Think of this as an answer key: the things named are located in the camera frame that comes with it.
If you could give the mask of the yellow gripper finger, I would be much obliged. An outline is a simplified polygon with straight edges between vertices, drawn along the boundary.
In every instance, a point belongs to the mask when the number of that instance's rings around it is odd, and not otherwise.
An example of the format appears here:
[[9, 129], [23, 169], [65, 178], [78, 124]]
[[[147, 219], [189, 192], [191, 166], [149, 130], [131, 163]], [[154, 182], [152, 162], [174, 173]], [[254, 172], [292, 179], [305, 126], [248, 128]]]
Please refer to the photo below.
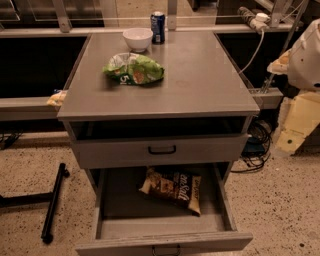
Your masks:
[[284, 98], [278, 118], [275, 148], [283, 154], [294, 154], [320, 124], [320, 94], [299, 93]]

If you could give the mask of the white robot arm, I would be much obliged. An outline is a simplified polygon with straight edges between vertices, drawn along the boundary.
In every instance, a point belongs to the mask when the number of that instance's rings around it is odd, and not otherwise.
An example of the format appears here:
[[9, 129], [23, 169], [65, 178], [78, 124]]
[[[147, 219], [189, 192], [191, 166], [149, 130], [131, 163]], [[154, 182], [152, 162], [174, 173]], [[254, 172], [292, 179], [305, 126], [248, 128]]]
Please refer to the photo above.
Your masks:
[[299, 89], [293, 99], [283, 100], [274, 137], [274, 152], [292, 155], [320, 124], [320, 19], [312, 21], [267, 71], [286, 75], [288, 83]]

